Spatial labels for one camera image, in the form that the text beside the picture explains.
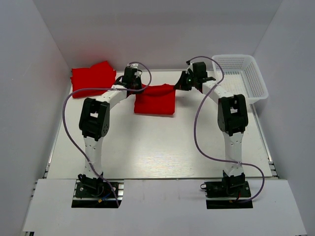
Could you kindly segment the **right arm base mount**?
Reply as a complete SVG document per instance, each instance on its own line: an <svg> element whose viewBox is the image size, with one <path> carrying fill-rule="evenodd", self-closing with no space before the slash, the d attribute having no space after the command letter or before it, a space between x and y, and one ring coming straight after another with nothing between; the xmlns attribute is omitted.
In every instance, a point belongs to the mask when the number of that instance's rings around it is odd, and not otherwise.
<svg viewBox="0 0 315 236"><path fill-rule="evenodd" d="M207 181L200 185L205 191L207 209L250 209L253 208L249 183L245 174L228 176L220 181Z"/></svg>

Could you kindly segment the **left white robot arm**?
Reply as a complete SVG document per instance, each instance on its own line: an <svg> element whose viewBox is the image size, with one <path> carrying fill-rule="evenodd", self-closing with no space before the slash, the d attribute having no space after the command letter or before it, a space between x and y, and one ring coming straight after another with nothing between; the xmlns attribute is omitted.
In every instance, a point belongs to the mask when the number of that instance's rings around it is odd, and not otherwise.
<svg viewBox="0 0 315 236"><path fill-rule="evenodd" d="M79 120L79 129L85 143L84 175L99 178L103 175L101 166L101 149L105 135L110 126L110 110L119 102L127 99L132 91L126 89L142 89L141 72L138 63L126 66L122 79L116 81L110 91L96 98L86 98Z"/></svg>

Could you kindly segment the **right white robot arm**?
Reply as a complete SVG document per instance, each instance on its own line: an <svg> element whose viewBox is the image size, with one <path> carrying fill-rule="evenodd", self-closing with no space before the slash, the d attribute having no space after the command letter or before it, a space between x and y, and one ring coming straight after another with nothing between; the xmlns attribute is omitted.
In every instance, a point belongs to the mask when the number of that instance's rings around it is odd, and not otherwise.
<svg viewBox="0 0 315 236"><path fill-rule="evenodd" d="M242 139L248 126L248 112L245 97L242 94L234 95L220 86L221 81L209 77L204 62L187 61L187 69L182 71L175 90L190 91L196 88L205 95L197 109L194 120L194 141L198 151L208 159L225 164L223 176L229 177L223 182L223 192L234 196L240 190L240 184L235 178L245 179L242 166ZM225 146L225 159L210 157L205 154L197 144L196 125L201 107L207 98L212 99L218 106L218 127L223 134Z"/></svg>

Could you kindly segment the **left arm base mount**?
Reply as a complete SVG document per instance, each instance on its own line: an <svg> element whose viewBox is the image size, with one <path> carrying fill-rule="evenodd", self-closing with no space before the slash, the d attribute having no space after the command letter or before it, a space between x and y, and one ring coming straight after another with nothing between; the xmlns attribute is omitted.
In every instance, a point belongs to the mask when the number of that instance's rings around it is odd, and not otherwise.
<svg viewBox="0 0 315 236"><path fill-rule="evenodd" d="M107 183L100 178L79 174L75 184L72 208L118 208L122 202L124 183Z"/></svg>

